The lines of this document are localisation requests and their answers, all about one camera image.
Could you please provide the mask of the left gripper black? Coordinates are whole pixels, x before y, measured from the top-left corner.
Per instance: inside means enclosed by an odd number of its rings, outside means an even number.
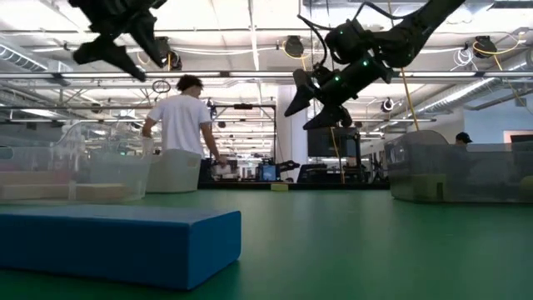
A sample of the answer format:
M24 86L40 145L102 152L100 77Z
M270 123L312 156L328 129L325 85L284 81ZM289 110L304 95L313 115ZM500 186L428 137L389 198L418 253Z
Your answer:
M154 35L157 19L151 9L160 8L167 0L69 0L68 3L87 17L91 32L115 38L129 33L158 67L164 66ZM118 46L103 37L83 43L72 58L79 65L104 61L139 81L145 82L147 79L128 56L125 46Z

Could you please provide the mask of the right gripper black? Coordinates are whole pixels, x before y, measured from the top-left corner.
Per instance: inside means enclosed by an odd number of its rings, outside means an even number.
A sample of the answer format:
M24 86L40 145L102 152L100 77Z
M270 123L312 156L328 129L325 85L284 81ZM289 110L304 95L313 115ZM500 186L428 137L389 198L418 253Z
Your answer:
M390 83L394 70L373 56L362 56L355 62L350 62L342 70L330 70L325 66L326 59L314 65L314 78L317 86L311 80L309 72L297 69L292 76L296 85L296 94L284 112L290 117L310 106L315 98L324 108L308 121L304 130L336 127L341 124L344 128L352 125L352 118L345 107L341 106L350 98L357 98L357 94L375 82L382 79Z

